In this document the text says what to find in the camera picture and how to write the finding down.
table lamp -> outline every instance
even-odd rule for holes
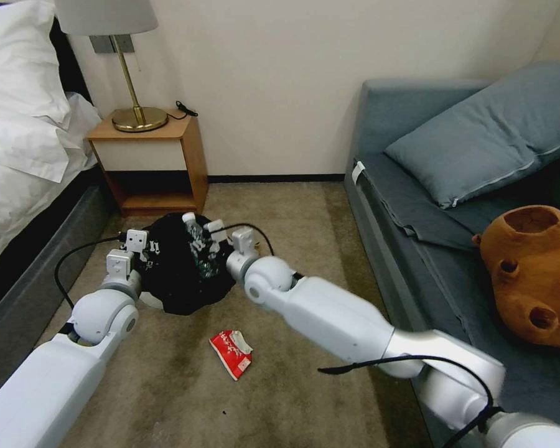
[[[55,4],[60,28],[65,33],[109,35],[112,40],[133,99],[132,109],[114,112],[114,127],[125,132],[143,132],[165,125],[168,122],[165,111],[139,105],[124,53],[116,39],[116,34],[135,34],[157,27],[149,0],[55,0]]]

red snack wrapper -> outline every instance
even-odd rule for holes
[[[239,330],[225,330],[210,339],[210,345],[220,357],[227,372],[235,381],[252,361],[253,349],[245,342]]]

white bedsheet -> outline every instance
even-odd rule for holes
[[[68,129],[58,138],[69,162],[59,183],[0,165],[0,254],[29,222],[45,210],[79,174],[95,165],[95,156],[84,140],[99,122],[94,107],[81,95],[67,95],[71,106]]]

blue pillow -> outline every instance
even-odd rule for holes
[[[560,157],[560,62],[537,62],[401,137],[387,155],[442,208],[526,177]]]

bottle cap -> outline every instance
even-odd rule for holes
[[[195,214],[193,212],[185,213],[184,215],[182,215],[182,221],[184,223],[195,221]]]

